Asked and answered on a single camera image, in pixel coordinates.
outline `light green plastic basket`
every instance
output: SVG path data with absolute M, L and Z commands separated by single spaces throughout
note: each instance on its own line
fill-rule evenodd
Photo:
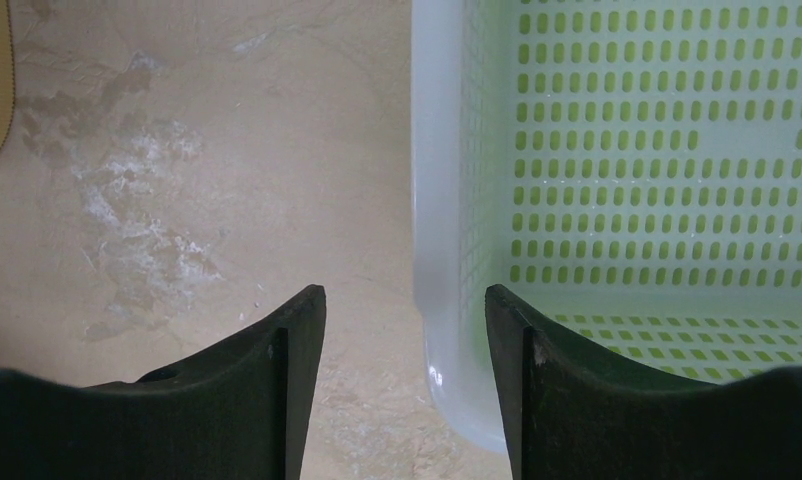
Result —
M 452 425 L 501 446 L 493 283 L 674 374 L 802 364 L 802 1 L 449 3 L 462 33 L 427 48 L 457 65 L 416 56 L 414 16 L 413 146 L 416 295 Z M 456 96 L 429 76 L 451 68 Z

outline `floor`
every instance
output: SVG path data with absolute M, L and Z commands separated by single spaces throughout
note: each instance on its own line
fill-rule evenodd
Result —
M 410 0 L 13 0 L 0 365 L 133 381 L 309 283 L 305 479 L 508 478 L 424 382 Z

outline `hole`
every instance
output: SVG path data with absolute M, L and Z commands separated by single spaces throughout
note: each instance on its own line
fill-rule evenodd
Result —
M 176 377 L 179 373 L 180 372 L 175 368 L 160 368 L 159 370 L 146 373 L 142 378 L 136 380 L 136 383 L 152 383 L 170 380 Z

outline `marble surface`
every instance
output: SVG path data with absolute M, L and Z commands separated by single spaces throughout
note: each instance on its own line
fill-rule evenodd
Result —
M 309 283 L 303 478 L 499 479 L 424 382 L 409 0 L 14 0 L 0 365 L 132 381 Z

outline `plastic basket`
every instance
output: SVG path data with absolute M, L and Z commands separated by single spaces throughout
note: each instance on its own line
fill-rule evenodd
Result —
M 728 382 L 802 364 L 802 1 L 416 0 L 415 294 L 503 450 L 484 289 Z

